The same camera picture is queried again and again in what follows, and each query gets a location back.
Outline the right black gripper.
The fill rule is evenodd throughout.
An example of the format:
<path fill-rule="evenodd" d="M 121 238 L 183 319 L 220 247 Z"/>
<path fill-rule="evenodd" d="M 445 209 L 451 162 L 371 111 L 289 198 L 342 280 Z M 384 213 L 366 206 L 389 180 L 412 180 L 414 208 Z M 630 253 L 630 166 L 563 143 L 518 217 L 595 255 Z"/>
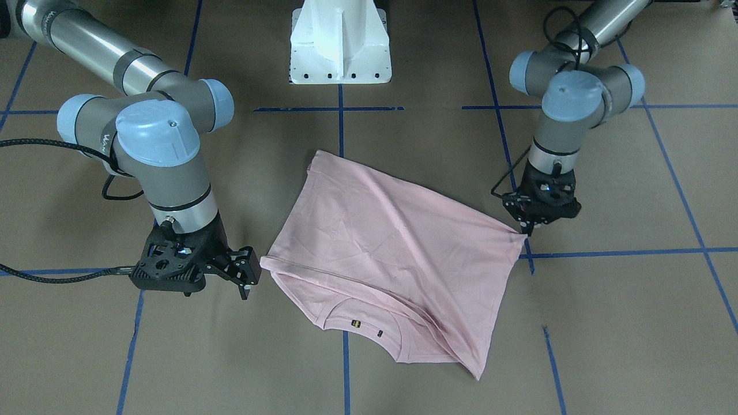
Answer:
<path fill-rule="evenodd" d="M 251 246 L 229 248 L 222 218 L 217 214 L 192 233 L 176 233 L 170 220 L 153 226 L 139 262 L 129 271 L 129 279 L 142 290 L 190 296 L 205 289 L 207 275 L 216 275 L 235 284 L 240 298 L 247 300 L 261 273 Z"/>

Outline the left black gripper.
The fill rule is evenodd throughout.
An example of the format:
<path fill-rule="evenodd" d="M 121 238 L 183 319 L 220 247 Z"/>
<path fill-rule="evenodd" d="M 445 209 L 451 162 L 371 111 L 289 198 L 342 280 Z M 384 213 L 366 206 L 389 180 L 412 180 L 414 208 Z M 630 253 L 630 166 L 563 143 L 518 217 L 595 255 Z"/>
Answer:
<path fill-rule="evenodd" d="M 575 218 L 582 205 L 575 197 L 574 171 L 550 175 L 525 163 L 524 175 L 516 191 L 501 195 L 503 207 L 520 223 L 521 232 L 533 235 L 537 224 L 561 218 Z"/>

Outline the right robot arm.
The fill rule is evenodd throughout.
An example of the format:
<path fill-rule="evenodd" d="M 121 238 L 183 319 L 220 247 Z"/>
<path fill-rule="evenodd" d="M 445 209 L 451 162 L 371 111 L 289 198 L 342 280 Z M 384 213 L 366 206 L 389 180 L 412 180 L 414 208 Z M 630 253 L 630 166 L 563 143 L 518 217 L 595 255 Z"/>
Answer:
<path fill-rule="evenodd" d="M 126 276 L 142 290 L 190 296 L 215 275 L 248 299 L 261 275 L 255 250 L 229 247 L 211 179 L 201 155 L 201 134 L 228 125 L 235 106 L 214 79 L 192 80 L 149 50 L 113 31 L 75 1 L 3 1 L 2 38 L 28 37 L 89 69 L 121 92 L 119 98 L 82 94 L 57 113 L 59 139 L 18 138 L 2 147 L 47 145 L 100 160 L 102 195 L 115 177 L 136 179 L 155 224 L 136 265 L 71 278 L 2 271 L 42 284 L 73 284 Z"/>

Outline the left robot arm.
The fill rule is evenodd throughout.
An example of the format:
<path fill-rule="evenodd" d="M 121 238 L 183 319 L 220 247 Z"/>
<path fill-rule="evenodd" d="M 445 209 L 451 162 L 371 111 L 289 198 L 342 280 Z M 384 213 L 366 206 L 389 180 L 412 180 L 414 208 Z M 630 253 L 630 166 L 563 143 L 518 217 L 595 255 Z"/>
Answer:
<path fill-rule="evenodd" d="M 519 53 L 511 64 L 511 86 L 541 100 L 532 144 L 518 159 L 525 164 L 522 178 L 500 195 L 522 233 L 579 214 L 574 168 L 588 131 L 629 110 L 646 89 L 632 64 L 595 67 L 590 61 L 647 7 L 649 1 L 594 1 L 582 13 L 556 7 L 544 18 L 546 47 Z"/>

